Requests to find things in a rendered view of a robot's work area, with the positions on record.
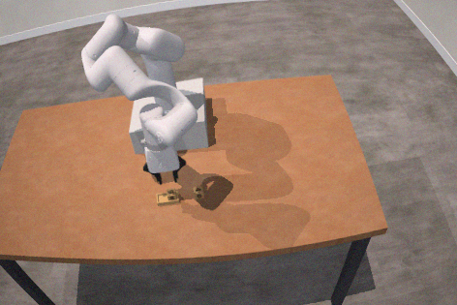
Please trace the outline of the tan number cube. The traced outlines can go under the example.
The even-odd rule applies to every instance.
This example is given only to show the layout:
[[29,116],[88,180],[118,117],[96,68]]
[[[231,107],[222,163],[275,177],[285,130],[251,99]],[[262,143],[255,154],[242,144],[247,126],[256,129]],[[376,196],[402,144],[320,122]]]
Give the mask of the tan number cube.
[[202,186],[194,187],[195,199],[204,198]]
[[167,197],[168,197],[168,200],[176,200],[177,199],[175,188],[167,189]]

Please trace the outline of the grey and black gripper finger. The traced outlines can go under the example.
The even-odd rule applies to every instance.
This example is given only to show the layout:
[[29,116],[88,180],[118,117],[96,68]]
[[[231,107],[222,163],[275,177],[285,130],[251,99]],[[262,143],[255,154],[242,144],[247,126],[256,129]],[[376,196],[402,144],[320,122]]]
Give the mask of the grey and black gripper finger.
[[[148,167],[147,167],[147,163],[144,164],[143,170],[149,172]],[[160,177],[160,173],[159,174],[158,173],[151,173],[151,174],[155,175],[155,177],[157,178],[157,182],[160,182],[160,185],[162,185],[162,180],[161,180],[161,177]]]
[[177,170],[174,170],[172,173],[173,173],[173,178],[174,178],[174,182],[177,183],[176,179],[178,179],[178,171],[183,168],[185,165],[186,165],[186,161],[184,159],[182,159],[181,157],[178,156],[178,159],[179,159],[179,169]]

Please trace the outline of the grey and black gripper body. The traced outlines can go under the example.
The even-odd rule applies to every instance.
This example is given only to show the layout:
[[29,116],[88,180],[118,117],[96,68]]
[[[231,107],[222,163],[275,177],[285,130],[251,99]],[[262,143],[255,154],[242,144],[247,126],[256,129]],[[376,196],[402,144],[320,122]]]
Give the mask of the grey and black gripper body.
[[151,151],[145,145],[145,157],[148,169],[151,173],[179,169],[179,159],[175,145],[162,151]]

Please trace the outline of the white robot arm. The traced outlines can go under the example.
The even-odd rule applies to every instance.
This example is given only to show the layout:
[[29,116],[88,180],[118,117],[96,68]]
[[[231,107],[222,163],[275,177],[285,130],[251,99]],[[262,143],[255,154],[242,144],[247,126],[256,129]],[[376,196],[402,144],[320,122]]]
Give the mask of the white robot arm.
[[[149,77],[123,48],[141,55]],[[139,112],[145,137],[141,144],[151,151],[174,145],[198,120],[197,110],[176,87],[171,65],[184,52],[180,37],[159,28],[124,25],[119,15],[108,15],[81,52],[86,77],[96,91],[114,83],[129,101],[154,97],[156,104]]]

